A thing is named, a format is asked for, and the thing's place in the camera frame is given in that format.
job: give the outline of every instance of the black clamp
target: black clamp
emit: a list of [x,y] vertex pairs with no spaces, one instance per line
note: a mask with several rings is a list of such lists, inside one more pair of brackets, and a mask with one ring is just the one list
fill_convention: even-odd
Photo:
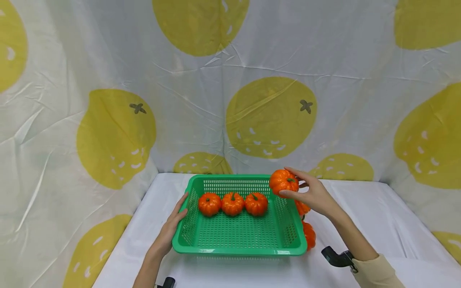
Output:
[[354,256],[349,250],[346,250],[343,253],[338,255],[331,246],[327,246],[322,250],[322,255],[323,257],[325,257],[328,263],[330,263],[330,265],[332,266],[335,266],[335,267],[350,266],[350,269],[352,270],[353,273],[359,272],[357,270],[357,267],[352,262],[352,259],[354,258]]
[[165,279],[165,282],[163,282],[162,286],[157,285],[157,288],[173,288],[174,284],[176,283],[176,280],[171,277],[167,277]]

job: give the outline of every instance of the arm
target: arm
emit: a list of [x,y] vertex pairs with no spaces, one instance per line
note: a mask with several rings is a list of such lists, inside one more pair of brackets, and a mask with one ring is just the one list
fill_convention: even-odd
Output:
[[171,241],[174,234],[176,233],[176,227],[179,221],[186,217],[187,209],[184,209],[181,213],[179,213],[179,210],[181,209],[181,206],[183,205],[188,195],[189,193],[184,194],[178,203],[176,203],[173,212],[168,217],[165,224],[163,224],[159,235],[147,251],[138,276],[136,276],[133,288],[154,287],[155,281],[157,280],[157,275],[159,273],[160,263],[172,248]]
[[309,187],[306,193],[283,190],[280,194],[303,202],[312,210],[326,216],[335,226],[340,237],[355,259],[353,263],[358,272],[354,277],[362,288],[404,288],[397,278],[395,270],[383,255],[366,240],[349,215],[339,206],[326,191],[322,182],[309,174],[285,167],[300,181],[300,187]]
[[328,214],[349,251],[360,261],[369,261],[378,258],[378,253],[365,239],[349,215],[339,207]]
[[139,270],[138,276],[136,277],[133,288],[154,287],[161,262],[162,259],[160,257],[152,258],[146,255],[141,269]]

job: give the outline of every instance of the hand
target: hand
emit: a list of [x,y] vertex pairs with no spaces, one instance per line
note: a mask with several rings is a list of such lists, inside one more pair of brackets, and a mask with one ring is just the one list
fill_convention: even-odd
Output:
[[285,167],[285,169],[293,173],[298,181],[304,181],[304,183],[299,185],[300,188],[309,187],[309,190],[306,193],[282,190],[280,191],[281,195],[301,201],[311,207],[312,210],[326,216],[327,218],[331,218],[338,212],[343,211],[319,179],[307,174],[306,172],[290,167]]
[[186,217],[187,214],[187,209],[184,209],[183,211],[181,211],[181,213],[179,213],[179,209],[181,209],[181,206],[183,205],[188,195],[189,193],[186,192],[184,196],[182,196],[181,199],[179,199],[179,201],[173,209],[173,212],[168,217],[165,224],[163,224],[163,227],[160,230],[160,234],[157,236],[154,243],[149,248],[146,254],[146,258],[160,258],[161,260],[171,250],[171,241],[173,239],[174,234],[176,233],[177,224],[184,217]]

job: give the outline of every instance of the lemon pattern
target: lemon pattern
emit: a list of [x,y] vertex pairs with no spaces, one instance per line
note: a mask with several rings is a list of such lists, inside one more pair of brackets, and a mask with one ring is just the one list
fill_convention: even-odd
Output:
[[453,0],[399,0],[394,16],[396,44],[421,50],[461,40],[461,2]]
[[194,152],[182,156],[174,165],[175,173],[233,174],[229,163],[219,155]]
[[419,183],[461,189],[461,83],[411,111],[394,137],[394,151]]
[[0,93],[13,85],[27,61],[23,22],[9,0],[0,0]]
[[208,56],[235,38],[247,14],[249,0],[152,0],[163,34],[179,50]]
[[451,256],[461,264],[461,235],[442,231],[435,231],[433,234]]
[[63,288],[91,288],[131,220],[121,214],[91,228],[77,243]]
[[318,179],[373,181],[373,168],[363,158],[352,154],[333,154],[317,164],[309,174]]
[[117,89],[91,91],[77,131],[77,152],[98,183],[121,189],[142,171],[155,142],[155,118],[138,95]]
[[227,135],[239,152],[267,159],[285,157],[309,135],[317,115],[311,89],[286,77],[247,84],[226,113]]

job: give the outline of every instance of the fabric backdrop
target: fabric backdrop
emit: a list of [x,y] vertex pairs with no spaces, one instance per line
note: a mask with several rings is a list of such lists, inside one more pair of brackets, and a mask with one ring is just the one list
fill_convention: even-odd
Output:
[[460,13],[0,0],[0,286],[91,287],[158,172],[284,165],[388,183],[461,263]]

